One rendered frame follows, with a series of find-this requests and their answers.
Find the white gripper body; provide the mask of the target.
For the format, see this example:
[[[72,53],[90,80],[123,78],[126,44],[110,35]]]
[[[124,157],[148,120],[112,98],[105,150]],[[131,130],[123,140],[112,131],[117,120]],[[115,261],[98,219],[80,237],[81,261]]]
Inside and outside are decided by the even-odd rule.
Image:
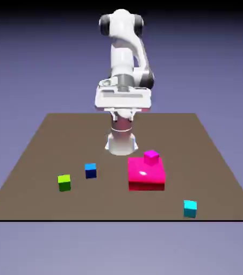
[[[98,87],[95,96],[97,108],[150,108],[150,89],[129,87],[129,91],[118,91],[117,86]]]

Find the small magenta cube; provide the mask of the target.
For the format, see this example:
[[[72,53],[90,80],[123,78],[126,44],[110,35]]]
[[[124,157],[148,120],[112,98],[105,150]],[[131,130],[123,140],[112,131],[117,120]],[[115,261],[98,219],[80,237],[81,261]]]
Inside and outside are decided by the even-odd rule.
[[[144,162],[147,165],[156,165],[159,163],[160,154],[155,150],[149,150],[144,152]]]

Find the small blue cube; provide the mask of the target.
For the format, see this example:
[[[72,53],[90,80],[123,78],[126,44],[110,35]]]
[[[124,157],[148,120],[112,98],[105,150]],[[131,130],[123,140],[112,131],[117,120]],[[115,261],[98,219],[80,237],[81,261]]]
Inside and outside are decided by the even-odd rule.
[[[85,168],[85,178],[92,179],[97,178],[97,169],[95,163],[86,163],[84,165]]]

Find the small green cube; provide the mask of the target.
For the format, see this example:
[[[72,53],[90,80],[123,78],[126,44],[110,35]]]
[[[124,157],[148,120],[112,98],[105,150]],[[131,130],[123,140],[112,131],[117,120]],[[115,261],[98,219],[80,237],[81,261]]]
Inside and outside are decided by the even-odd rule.
[[[71,190],[70,175],[59,175],[58,176],[59,191],[65,192]]]

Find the small cyan cube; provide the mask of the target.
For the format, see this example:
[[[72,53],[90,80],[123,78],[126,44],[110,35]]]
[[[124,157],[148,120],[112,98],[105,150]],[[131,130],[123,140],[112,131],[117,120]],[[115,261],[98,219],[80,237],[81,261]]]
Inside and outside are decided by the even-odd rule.
[[[197,202],[192,200],[184,200],[183,215],[185,218],[195,218],[197,214]]]

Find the large pink box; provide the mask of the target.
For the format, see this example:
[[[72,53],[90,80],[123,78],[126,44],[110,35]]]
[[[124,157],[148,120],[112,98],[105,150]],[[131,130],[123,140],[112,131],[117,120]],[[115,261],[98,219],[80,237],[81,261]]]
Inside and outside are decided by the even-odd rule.
[[[129,157],[128,189],[130,191],[164,191],[166,173],[162,158],[153,165],[145,163],[143,157]]]

